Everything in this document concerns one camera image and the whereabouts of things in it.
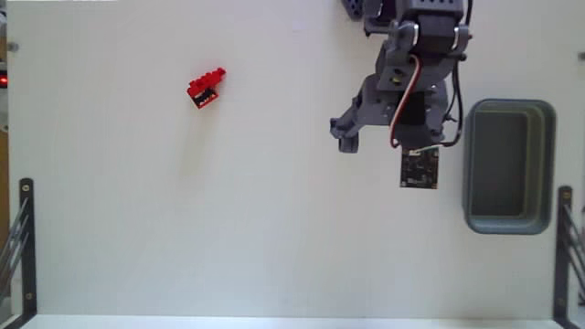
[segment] gray tray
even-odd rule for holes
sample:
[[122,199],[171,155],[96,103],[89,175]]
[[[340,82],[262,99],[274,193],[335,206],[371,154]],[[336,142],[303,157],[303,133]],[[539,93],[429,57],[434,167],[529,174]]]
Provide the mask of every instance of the gray tray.
[[463,207],[482,234],[531,235],[550,223],[556,114],[543,101],[485,100],[467,118]]

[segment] gray robotic arm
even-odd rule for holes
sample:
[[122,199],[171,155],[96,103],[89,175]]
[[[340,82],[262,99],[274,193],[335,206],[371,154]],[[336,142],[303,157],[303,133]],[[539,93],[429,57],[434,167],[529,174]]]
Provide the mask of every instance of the gray robotic arm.
[[366,0],[363,13],[367,35],[388,34],[388,39],[376,73],[365,79],[350,108],[330,121],[339,151],[357,153],[358,132],[366,125],[389,126],[392,146],[406,150],[455,145],[462,118],[455,140],[442,142],[452,108],[445,79],[452,74],[453,96],[462,106],[458,63],[471,39],[468,22],[460,23],[463,0]]

